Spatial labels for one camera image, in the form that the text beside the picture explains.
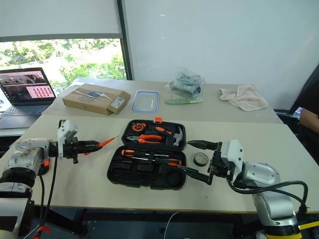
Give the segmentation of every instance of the towel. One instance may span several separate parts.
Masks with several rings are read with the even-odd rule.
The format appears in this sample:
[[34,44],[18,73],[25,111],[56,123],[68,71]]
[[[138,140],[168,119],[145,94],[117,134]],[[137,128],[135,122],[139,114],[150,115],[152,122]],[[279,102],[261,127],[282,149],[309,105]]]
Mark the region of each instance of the towel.
[[222,101],[228,101],[233,106],[243,111],[255,111],[266,108],[268,102],[262,97],[252,85],[238,86],[237,91],[220,89]]

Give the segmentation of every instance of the black tool case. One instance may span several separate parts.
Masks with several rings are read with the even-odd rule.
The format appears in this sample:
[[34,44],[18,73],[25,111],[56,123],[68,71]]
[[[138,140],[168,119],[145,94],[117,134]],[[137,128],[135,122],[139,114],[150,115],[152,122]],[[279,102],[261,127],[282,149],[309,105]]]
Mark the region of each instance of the black tool case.
[[[133,126],[141,126],[135,131]],[[165,132],[157,130],[156,127],[164,128]],[[183,136],[178,144],[175,143],[175,133],[182,131]],[[137,140],[129,140],[128,136],[143,135],[159,135],[159,139],[147,139],[147,141],[154,141],[159,143],[138,143]],[[157,155],[168,155],[169,157],[181,161],[183,166],[186,166],[186,156],[182,152],[186,145],[185,127],[182,124],[162,122],[161,120],[143,120],[135,119],[129,122],[122,136],[124,146],[119,147],[111,160],[107,177],[115,184],[123,184],[131,187],[150,186],[151,189],[180,189],[186,179],[186,173],[178,169],[176,166],[169,166],[167,164],[156,164],[151,160],[134,159],[123,156],[128,155],[127,151],[134,150],[139,153],[147,153],[149,155],[138,156],[139,158],[155,159]]]

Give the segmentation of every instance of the white wall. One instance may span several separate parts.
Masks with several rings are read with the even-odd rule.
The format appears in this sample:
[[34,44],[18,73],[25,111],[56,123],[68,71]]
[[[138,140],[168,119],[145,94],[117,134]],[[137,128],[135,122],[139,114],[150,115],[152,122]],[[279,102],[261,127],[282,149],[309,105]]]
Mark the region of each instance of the white wall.
[[0,0],[0,37],[113,33],[121,35],[116,0]]
[[318,0],[124,2],[135,80],[170,81],[186,67],[289,109],[319,62]]

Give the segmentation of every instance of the person's arm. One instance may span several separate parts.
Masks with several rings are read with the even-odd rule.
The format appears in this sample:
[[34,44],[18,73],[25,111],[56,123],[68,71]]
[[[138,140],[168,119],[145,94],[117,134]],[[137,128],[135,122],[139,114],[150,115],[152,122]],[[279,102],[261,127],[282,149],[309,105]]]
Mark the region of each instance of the person's arm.
[[318,115],[303,108],[300,115],[300,124],[313,132],[319,134],[319,119]]

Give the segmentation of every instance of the laptop screen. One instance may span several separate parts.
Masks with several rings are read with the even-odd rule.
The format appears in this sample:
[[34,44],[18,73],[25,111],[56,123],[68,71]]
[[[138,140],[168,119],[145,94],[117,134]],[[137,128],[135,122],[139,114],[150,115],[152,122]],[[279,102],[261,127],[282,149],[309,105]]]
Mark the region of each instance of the laptop screen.
[[43,71],[0,71],[0,85],[11,104],[53,101],[55,95]]

